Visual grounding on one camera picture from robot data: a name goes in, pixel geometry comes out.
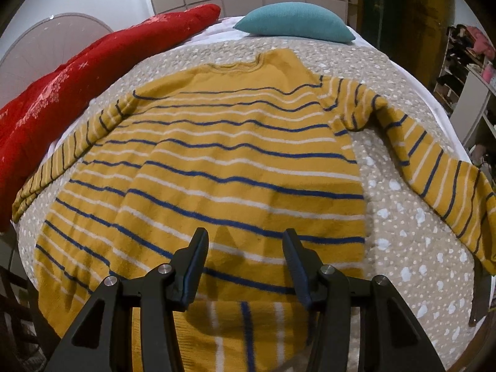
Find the brown wooden door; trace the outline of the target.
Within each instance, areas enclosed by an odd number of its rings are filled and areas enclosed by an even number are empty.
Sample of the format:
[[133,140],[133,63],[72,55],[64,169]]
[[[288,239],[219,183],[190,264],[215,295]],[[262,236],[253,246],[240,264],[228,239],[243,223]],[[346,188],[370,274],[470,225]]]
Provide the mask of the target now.
[[383,0],[382,52],[428,89],[436,84],[454,0]]

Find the teal pillow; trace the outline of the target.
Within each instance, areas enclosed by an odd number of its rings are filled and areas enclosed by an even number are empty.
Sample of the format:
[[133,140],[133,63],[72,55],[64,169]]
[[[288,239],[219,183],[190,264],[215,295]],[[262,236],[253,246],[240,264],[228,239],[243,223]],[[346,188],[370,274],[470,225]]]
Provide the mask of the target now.
[[249,12],[234,28],[262,36],[294,36],[336,43],[356,37],[334,12],[307,2],[278,2]]

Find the beige spotted quilt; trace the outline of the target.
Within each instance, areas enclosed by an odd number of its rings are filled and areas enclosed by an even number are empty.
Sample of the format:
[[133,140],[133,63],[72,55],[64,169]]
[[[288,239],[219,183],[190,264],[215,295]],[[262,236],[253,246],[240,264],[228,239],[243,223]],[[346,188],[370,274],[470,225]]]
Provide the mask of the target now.
[[[302,39],[245,38],[210,45],[191,45],[155,55],[136,65],[94,99],[82,120],[60,146],[93,115],[150,82],[200,65],[252,62],[261,53],[288,49],[315,74],[365,84],[390,105],[412,117],[442,149],[460,160],[448,150],[451,148],[450,141],[439,128],[430,109],[423,106],[424,102],[402,74],[386,62],[385,55],[365,47],[348,46]],[[419,318],[443,365],[450,367],[475,334],[468,320],[473,298],[473,267],[477,256],[404,180],[398,157],[377,120],[370,120],[364,129],[353,132],[351,138],[366,201],[362,273],[354,277],[383,274],[390,278]],[[36,194],[25,215],[16,216],[13,211],[13,220],[20,226],[21,258],[37,290],[34,275],[37,238],[55,196],[69,179],[70,174],[65,173],[44,192]],[[301,369],[302,356],[310,337],[308,315],[307,339],[303,349],[277,367],[290,365]]]

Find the yellow striped knit sweater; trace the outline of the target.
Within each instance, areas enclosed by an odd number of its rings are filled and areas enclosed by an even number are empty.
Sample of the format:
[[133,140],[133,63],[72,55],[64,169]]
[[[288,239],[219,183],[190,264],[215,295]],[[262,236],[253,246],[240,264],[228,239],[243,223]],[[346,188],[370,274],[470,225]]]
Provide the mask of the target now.
[[370,120],[412,190],[494,272],[495,195],[483,173],[365,84],[315,74],[281,49],[150,82],[39,167],[16,216],[70,174],[34,251],[42,315],[65,333],[104,277],[143,276],[203,227],[199,293],[175,318],[186,370],[275,369],[308,332],[284,230],[348,276],[362,273],[366,201],[351,135]]

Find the round grey headboard panel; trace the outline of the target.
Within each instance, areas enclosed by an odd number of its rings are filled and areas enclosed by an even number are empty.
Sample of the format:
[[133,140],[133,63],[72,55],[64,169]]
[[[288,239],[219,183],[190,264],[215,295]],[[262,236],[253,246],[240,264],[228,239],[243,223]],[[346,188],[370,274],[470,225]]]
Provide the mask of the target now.
[[39,21],[1,58],[1,105],[111,32],[103,21],[86,14],[57,14]]

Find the pink clothing pile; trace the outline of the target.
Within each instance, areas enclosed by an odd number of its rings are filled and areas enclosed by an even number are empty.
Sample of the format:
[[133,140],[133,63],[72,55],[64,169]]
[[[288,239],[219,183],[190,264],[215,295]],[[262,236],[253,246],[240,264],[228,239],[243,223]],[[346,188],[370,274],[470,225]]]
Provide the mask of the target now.
[[495,48],[483,32],[474,26],[467,26],[467,31],[473,39],[472,51],[475,55],[484,55],[488,60],[495,59]]

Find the red blanket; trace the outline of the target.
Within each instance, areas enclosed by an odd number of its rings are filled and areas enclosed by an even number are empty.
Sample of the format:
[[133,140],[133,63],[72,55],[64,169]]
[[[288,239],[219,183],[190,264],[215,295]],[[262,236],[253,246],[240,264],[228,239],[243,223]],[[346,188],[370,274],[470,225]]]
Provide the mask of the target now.
[[142,60],[162,53],[215,24],[213,3],[157,14],[107,34],[31,83],[1,110],[1,230],[9,229],[12,205],[51,143],[88,103]]

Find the pink container on shelf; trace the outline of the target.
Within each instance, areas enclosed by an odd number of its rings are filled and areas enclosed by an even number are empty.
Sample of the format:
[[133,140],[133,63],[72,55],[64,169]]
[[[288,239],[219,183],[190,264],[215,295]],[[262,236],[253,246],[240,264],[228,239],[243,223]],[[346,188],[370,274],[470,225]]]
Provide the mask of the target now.
[[484,66],[481,77],[486,83],[490,84],[493,76],[494,76],[494,67],[493,64],[489,62],[487,65]]

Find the white shelf unit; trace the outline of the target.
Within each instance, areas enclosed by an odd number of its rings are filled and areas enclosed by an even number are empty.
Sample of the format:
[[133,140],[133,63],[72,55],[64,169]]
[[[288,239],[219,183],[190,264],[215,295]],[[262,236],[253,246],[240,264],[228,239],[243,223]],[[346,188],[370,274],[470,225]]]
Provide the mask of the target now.
[[[433,94],[445,109],[472,162],[495,163],[495,59],[472,51],[473,39],[464,24],[447,28],[447,44]],[[494,76],[481,74],[489,62]]]

